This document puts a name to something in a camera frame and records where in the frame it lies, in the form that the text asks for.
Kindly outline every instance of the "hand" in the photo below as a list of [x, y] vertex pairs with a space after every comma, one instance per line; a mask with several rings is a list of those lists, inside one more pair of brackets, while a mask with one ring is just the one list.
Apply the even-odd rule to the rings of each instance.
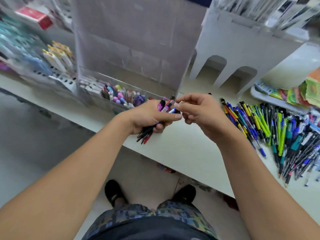
[[155, 125], [160, 121], [165, 121], [164, 125], [158, 124], [157, 127], [153, 129], [154, 132], [162, 133], [164, 128], [171, 125], [173, 121], [181, 120], [182, 115], [177, 113], [159, 112], [159, 103], [159, 100], [149, 100], [139, 107], [122, 112], [117, 116], [121, 116], [129, 121], [130, 133], [132, 135], [140, 134], [143, 127]]
[[212, 141], [217, 141], [229, 128], [236, 128], [226, 117], [221, 105], [209, 94], [189, 93], [177, 98], [175, 106], [187, 124], [196, 123]]

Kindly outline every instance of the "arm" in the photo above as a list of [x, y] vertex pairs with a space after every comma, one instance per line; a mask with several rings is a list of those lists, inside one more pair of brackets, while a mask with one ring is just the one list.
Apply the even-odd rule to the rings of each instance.
[[[118, 152], [130, 134], [158, 121], [157, 100], [120, 113], [94, 137], [0, 209], [0, 235], [11, 240], [72, 240], [86, 219]], [[155, 130], [163, 130], [158, 125]]]
[[252, 145], [209, 95], [188, 94], [178, 101], [186, 123], [198, 124], [219, 147], [242, 218], [255, 240], [317, 239], [320, 226], [282, 188]]

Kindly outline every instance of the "floor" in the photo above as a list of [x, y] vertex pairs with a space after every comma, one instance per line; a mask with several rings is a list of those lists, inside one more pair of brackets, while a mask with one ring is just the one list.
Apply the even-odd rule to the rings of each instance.
[[[92, 133], [49, 119], [38, 109], [0, 93], [0, 207], [85, 143]], [[155, 209], [183, 185], [179, 177], [156, 167], [156, 162], [123, 147], [107, 178], [116, 179], [128, 200]], [[240, 213], [214, 192], [197, 188], [194, 205], [216, 229], [220, 239], [250, 239]], [[93, 221], [111, 209], [101, 191], [75, 240]]]

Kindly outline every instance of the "shoe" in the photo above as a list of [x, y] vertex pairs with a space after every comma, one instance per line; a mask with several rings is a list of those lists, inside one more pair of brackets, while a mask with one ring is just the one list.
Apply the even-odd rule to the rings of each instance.
[[123, 198], [125, 203], [128, 204], [128, 201], [123, 194], [120, 185], [117, 181], [111, 179], [106, 183], [106, 186], [104, 187], [104, 193], [106, 195], [106, 198], [111, 203], [112, 207], [115, 206], [115, 201], [118, 198]]
[[192, 205], [196, 193], [196, 188], [191, 184], [188, 184], [174, 194], [172, 201]]

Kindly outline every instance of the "person's right hand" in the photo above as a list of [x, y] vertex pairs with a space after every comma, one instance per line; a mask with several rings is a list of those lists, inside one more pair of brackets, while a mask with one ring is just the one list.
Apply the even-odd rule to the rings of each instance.
[[221, 105], [209, 94], [189, 93], [177, 98], [175, 107], [182, 112], [187, 124], [196, 123], [212, 141], [217, 141], [230, 129], [236, 128], [226, 117]]

